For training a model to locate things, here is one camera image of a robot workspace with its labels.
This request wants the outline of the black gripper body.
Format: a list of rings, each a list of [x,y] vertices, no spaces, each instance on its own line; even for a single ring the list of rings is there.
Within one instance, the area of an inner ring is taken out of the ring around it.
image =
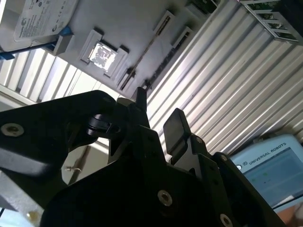
[[[228,213],[222,181],[202,182],[174,167],[168,172],[168,186],[152,188],[136,166],[113,163],[59,192],[41,226],[221,227]]]

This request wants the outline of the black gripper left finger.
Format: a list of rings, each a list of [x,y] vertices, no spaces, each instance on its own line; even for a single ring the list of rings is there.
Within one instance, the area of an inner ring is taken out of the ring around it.
[[[166,160],[146,110],[139,87],[132,99],[93,90],[1,112],[0,166],[44,183],[70,152],[105,138],[108,165],[81,183],[165,183]]]

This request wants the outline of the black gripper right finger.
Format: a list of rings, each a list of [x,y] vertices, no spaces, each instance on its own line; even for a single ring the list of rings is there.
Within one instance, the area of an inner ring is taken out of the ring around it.
[[[177,181],[177,224],[188,227],[282,227],[272,210],[224,153],[210,154],[175,109],[163,126]]]

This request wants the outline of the person's bare hand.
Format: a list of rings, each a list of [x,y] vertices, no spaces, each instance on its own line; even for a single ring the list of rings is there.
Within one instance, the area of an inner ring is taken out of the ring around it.
[[[286,227],[303,226],[303,203],[291,206],[277,213]]]

